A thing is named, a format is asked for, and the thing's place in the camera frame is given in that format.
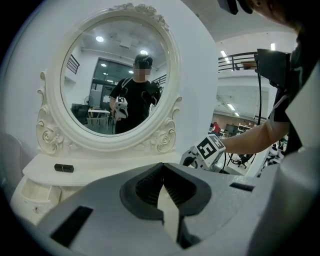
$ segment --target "black slot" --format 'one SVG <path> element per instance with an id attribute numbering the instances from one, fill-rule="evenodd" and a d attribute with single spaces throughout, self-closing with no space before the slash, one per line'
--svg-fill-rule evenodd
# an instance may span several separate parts
<path id="1" fill-rule="evenodd" d="M 51 235 L 51 238 L 59 244 L 69 247 L 77 233 L 84 225 L 93 209 L 80 206 L 61 226 Z"/>
<path id="2" fill-rule="evenodd" d="M 252 192 L 252 190 L 254 190 L 255 188 L 254 186 L 251 186 L 251 185 L 245 185 L 245 184 L 240 184 L 236 182 L 232 183 L 230 187 L 239 189 L 239 190 L 249 191 L 249 192 Z"/>

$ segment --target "carved rose decoration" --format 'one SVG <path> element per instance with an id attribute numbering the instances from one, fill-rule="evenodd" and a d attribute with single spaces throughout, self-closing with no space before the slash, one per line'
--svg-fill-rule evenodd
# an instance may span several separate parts
<path id="1" fill-rule="evenodd" d="M 128 11 L 136 11 L 138 13 L 145 14 L 153 19 L 155 19 L 157 22 L 160 23 L 161 26 L 166 31 L 169 31 L 169 26 L 166 23 L 164 17 L 162 15 L 157 15 L 157 10 L 149 5 L 145 4 L 139 4 L 136 7 L 132 3 L 125 3 L 121 5 L 116 5 L 113 8 L 109 8 L 109 11 L 121 11 L 121 10 L 128 10 Z"/>

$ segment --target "chair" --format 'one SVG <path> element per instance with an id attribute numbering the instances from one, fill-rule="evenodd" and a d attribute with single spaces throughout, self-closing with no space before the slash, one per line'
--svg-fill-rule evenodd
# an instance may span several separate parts
<path id="1" fill-rule="evenodd" d="M 88 110 L 90 106 L 89 105 L 81 105 L 81 104 L 72 104 L 71 106 L 71 112 L 75 116 L 75 118 L 82 124 L 87 125 L 88 124 Z"/>

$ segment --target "ceiling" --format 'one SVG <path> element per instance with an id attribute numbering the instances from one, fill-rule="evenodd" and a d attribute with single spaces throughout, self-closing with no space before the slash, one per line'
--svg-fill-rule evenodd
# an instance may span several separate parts
<path id="1" fill-rule="evenodd" d="M 261 117 L 268 117 L 269 92 L 261 92 L 262 108 Z M 253 86 L 218 86 L 216 93 L 215 112 L 232 114 L 237 112 L 240 118 L 253 119 L 259 115 L 259 87 Z M 227 104 L 232 104 L 235 111 L 232 111 Z"/>
<path id="2" fill-rule="evenodd" d="M 221 9 L 217 0 L 182 1 L 199 17 L 215 42 L 257 32 L 293 32 L 256 13 L 245 13 L 239 4 L 238 14 L 232 15 Z"/>
<path id="3" fill-rule="evenodd" d="M 292 29 L 257 13 L 247 14 L 239 4 L 238 14 L 232 15 L 221 9 L 217 0 L 182 1 L 202 21 L 216 42 L 219 52 L 224 50 L 227 55 L 255 52 L 258 48 L 269 49 L 271 43 L 275 43 L 276 50 L 282 52 L 291 52 L 296 47 L 296 35 Z M 259 115 L 258 86 L 219 86 L 216 97 L 214 111 L 219 114 L 233 115 L 235 111 L 227 106 L 231 103 L 240 118 L 252 120 Z M 269 91 L 262 91 L 261 97 L 261 117 L 267 118 Z"/>
<path id="4" fill-rule="evenodd" d="M 146 50 L 153 58 L 153 67 L 156 69 L 166 61 L 160 40 L 140 23 L 128 20 L 108 22 L 86 31 L 82 36 L 82 49 L 117 55 L 132 60 L 132 64 L 141 50 Z M 104 41 L 98 42 L 98 36 L 103 37 Z"/>

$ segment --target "human arm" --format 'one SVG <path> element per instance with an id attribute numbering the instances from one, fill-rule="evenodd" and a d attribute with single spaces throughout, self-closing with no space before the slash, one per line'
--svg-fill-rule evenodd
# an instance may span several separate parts
<path id="1" fill-rule="evenodd" d="M 233 154 L 255 154 L 259 153 L 275 142 L 282 139 L 289 132 L 289 122 L 274 122 L 274 127 L 271 128 L 270 121 L 258 125 L 246 132 L 222 139 L 221 142 L 226 147 L 227 153 Z"/>

